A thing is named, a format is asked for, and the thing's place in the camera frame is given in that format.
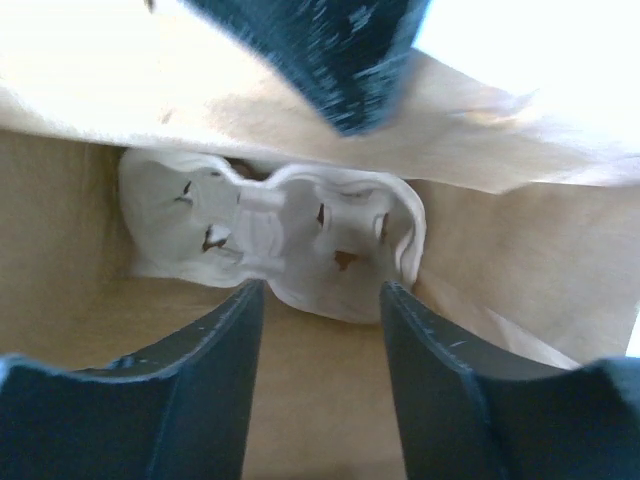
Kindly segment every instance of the black object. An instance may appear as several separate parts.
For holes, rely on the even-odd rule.
[[[0,357],[0,479],[239,479],[263,301],[251,282],[103,370]]]
[[[640,359],[567,372],[481,340],[398,284],[381,304],[409,479],[640,479]]]
[[[187,3],[264,56],[339,132],[354,135],[391,115],[429,1]]]

